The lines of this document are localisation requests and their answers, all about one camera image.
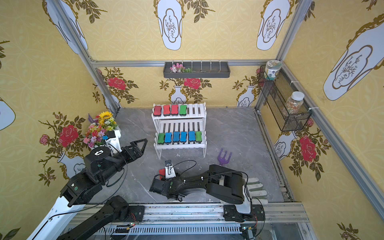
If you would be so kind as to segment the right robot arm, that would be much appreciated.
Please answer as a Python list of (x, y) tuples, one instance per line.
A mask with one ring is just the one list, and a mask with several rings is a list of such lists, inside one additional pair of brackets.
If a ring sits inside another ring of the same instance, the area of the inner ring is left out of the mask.
[(245, 172), (235, 171), (220, 165), (210, 165), (206, 172), (185, 177), (182, 173), (172, 178), (160, 175), (154, 177), (150, 192), (166, 197), (168, 200), (183, 201), (183, 197), (200, 190), (225, 203), (235, 205), (240, 214), (250, 214), (252, 201), (247, 195), (248, 180)]

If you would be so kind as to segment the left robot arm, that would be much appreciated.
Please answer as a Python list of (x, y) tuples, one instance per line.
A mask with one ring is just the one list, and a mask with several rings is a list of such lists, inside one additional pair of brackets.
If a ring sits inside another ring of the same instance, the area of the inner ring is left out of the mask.
[(112, 194), (102, 201), (103, 207), (95, 215), (67, 234), (63, 232), (77, 213), (86, 210), (85, 206), (111, 177), (143, 156), (147, 143), (147, 139), (133, 141), (114, 155), (108, 147), (91, 150), (84, 160), (86, 167), (70, 178), (54, 206), (28, 238), (86, 240), (105, 225), (131, 216), (129, 204), (122, 197)]

